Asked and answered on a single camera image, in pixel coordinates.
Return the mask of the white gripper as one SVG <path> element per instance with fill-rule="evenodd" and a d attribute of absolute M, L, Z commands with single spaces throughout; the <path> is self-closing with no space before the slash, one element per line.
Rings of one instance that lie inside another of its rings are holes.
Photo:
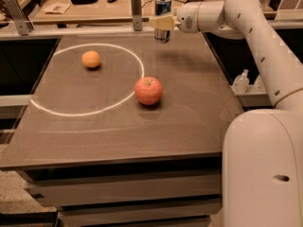
<path fill-rule="evenodd" d="M 186 3 L 177 9 L 177 17 L 171 14 L 150 18 L 150 25 L 155 29 L 174 30 L 178 27 L 186 33 L 199 32 L 198 15 L 200 2 Z"/>

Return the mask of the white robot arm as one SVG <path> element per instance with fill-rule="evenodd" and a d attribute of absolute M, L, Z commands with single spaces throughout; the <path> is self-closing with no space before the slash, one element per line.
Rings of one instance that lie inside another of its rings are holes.
<path fill-rule="evenodd" d="M 223 141 L 223 227 L 303 227 L 303 64 L 259 0 L 186 3 L 151 27 L 246 40 L 272 104 L 238 116 Z"/>

